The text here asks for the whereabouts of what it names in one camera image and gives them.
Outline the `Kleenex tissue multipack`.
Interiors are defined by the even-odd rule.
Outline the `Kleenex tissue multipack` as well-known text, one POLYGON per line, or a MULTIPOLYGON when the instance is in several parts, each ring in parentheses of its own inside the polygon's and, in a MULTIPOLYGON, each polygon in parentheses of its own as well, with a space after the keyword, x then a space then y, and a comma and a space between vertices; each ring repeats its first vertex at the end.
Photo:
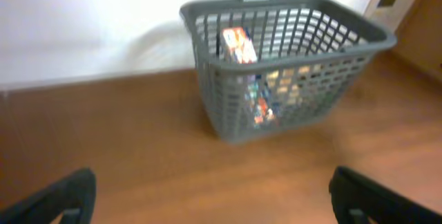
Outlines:
MULTIPOLYGON (((221 35, 226 61, 242 65, 258 62, 252 39, 246 29, 242 27, 225 28, 221 35)), ((275 113, 269 102, 270 90, 266 85, 260 85, 261 79, 261 75, 245 75, 237 79, 238 82, 246 84, 244 99, 253 116, 255 128, 275 120, 275 113)))

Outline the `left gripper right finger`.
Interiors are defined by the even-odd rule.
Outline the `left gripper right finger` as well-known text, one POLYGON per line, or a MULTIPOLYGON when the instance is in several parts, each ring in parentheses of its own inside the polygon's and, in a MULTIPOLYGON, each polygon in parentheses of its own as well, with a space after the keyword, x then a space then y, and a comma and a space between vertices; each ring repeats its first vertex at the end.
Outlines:
POLYGON ((440 223, 441 215, 353 169, 338 166, 329 194, 339 223, 440 223))

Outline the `beige snack bag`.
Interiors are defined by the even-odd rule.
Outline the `beige snack bag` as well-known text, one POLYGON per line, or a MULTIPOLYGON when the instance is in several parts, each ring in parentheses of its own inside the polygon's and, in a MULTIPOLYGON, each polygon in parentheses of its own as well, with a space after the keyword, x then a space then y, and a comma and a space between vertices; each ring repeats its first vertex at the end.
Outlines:
POLYGON ((266 88, 281 104, 301 105, 324 97, 330 79, 326 65, 302 65, 284 68, 265 75, 266 88))

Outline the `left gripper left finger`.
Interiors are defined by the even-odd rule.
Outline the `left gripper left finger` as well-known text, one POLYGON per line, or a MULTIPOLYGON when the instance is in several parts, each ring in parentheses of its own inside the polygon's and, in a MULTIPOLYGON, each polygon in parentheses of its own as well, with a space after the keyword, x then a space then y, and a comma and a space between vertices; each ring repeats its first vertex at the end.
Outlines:
POLYGON ((29 197, 1 210, 2 223, 89 224, 97 195, 96 176, 89 168, 78 169, 29 197))

